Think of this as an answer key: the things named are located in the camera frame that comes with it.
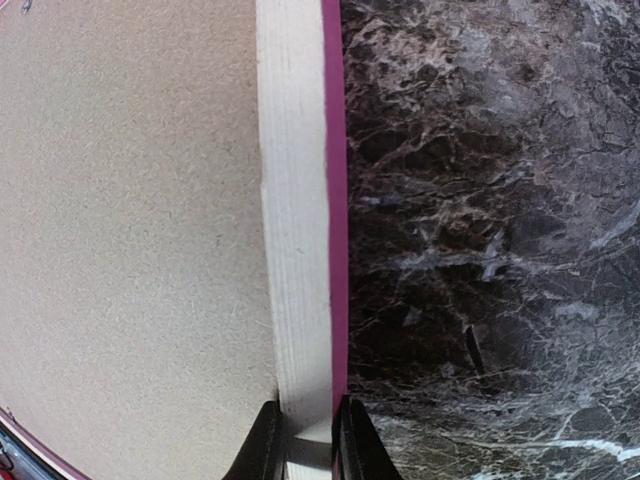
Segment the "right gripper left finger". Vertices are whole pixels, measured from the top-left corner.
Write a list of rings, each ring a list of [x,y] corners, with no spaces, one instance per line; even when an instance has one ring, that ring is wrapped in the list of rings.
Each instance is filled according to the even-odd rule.
[[[222,479],[282,480],[284,472],[284,417],[276,401],[267,401]]]

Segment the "brown cardboard backing board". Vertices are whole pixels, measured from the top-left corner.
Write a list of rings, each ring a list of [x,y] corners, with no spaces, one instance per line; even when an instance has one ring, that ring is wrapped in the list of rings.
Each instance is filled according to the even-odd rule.
[[[1,403],[93,479],[218,479],[275,388],[250,1],[1,10]]]

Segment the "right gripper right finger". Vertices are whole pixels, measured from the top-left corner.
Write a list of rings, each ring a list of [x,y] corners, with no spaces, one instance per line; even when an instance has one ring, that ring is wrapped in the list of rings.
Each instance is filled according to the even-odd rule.
[[[333,478],[402,480],[364,404],[350,395],[341,399],[332,426]]]

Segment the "pink wooden picture frame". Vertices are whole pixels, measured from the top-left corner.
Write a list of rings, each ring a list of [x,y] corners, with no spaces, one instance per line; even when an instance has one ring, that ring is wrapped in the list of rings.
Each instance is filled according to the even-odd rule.
[[[345,182],[340,5],[250,2],[275,377],[274,391],[254,420],[265,402],[276,401],[285,428],[283,479],[329,479],[332,423],[345,382],[345,207],[331,192]],[[18,479],[93,479],[2,403],[1,448]]]

